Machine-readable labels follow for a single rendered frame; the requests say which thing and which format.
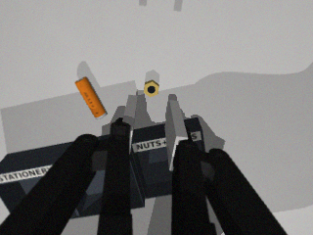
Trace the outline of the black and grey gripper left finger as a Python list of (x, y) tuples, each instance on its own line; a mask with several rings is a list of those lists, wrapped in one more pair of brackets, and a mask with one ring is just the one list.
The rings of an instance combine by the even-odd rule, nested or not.
[(97, 170), (106, 171), (97, 235), (133, 235), (130, 151), (137, 98), (128, 95), (110, 138), (79, 135), (0, 224), (0, 235), (61, 235)]

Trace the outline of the orange aa battery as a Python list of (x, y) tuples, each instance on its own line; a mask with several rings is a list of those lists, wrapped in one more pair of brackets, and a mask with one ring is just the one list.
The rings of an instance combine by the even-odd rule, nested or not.
[(87, 77), (80, 78), (75, 82), (77, 89), (91, 110), (95, 119), (103, 118), (107, 113), (92, 88)]

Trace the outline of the dark grey three-compartment bin rack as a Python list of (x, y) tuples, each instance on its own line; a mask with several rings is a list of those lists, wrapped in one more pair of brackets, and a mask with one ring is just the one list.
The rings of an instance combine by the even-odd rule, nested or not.
[[(198, 145), (199, 150), (205, 152), (199, 119), (193, 117), (183, 121), (190, 129), (193, 142)], [(169, 170), (168, 166), (164, 127), (165, 123), (133, 130), (130, 151), (131, 210), (144, 208), (145, 199), (172, 195), (170, 181), (173, 171)], [(0, 198), (9, 212), (18, 205), (72, 142), (5, 156), (0, 162)], [(104, 177), (104, 170), (96, 172), (70, 219), (100, 214)]]

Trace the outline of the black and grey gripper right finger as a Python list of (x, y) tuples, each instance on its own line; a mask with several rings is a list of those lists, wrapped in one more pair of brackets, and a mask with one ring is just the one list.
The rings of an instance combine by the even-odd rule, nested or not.
[(288, 235), (225, 151), (199, 150), (178, 101), (169, 100), (164, 129), (173, 171), (171, 235), (217, 235), (206, 198), (225, 235)]

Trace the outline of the brass hex nut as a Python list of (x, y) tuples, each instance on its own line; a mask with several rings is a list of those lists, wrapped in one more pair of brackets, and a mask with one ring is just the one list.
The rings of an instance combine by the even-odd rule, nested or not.
[(145, 82), (144, 93), (147, 94), (149, 97), (156, 96), (158, 93), (158, 88), (159, 86), (155, 81), (147, 81)]

